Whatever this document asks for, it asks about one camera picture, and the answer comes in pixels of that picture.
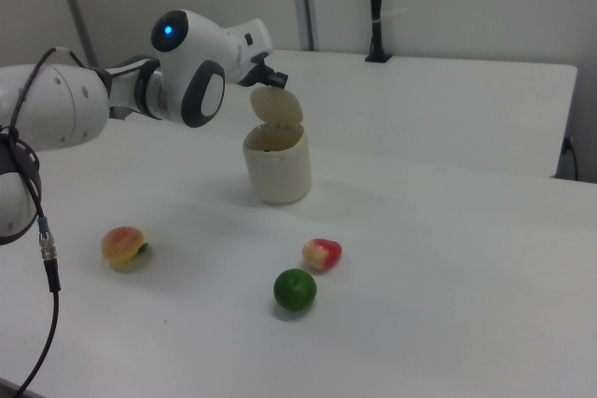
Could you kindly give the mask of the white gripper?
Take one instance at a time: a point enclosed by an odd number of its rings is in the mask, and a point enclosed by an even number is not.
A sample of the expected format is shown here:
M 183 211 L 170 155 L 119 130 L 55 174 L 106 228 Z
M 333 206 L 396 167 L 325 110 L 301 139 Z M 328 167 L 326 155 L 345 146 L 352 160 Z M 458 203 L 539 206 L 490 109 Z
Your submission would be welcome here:
M 227 73 L 227 81 L 242 87 L 260 83 L 284 89 L 287 74 L 276 72 L 266 64 L 273 45 L 265 23 L 261 19 L 254 19 L 229 27 L 228 31 L 238 41 L 238 53 L 234 65 Z

